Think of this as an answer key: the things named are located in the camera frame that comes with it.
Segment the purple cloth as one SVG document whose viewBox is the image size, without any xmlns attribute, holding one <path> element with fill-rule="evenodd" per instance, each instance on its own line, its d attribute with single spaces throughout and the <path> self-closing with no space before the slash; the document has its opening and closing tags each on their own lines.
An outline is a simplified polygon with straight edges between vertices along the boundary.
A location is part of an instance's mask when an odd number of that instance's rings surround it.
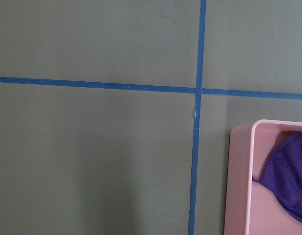
<svg viewBox="0 0 302 235">
<path fill-rule="evenodd" d="M 280 206 L 302 223 L 302 132 L 296 132 L 269 155 L 260 178 L 252 181 L 275 196 Z"/>
</svg>

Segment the pink plastic bin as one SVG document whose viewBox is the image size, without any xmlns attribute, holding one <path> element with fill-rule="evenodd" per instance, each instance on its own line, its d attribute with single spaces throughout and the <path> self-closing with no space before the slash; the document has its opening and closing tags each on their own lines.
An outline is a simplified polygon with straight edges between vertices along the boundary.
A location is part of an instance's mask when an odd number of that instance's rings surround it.
<svg viewBox="0 0 302 235">
<path fill-rule="evenodd" d="M 259 179 L 270 153 L 302 122 L 258 120 L 231 130 L 226 188 L 226 235 L 302 235 L 290 216 Z"/>
</svg>

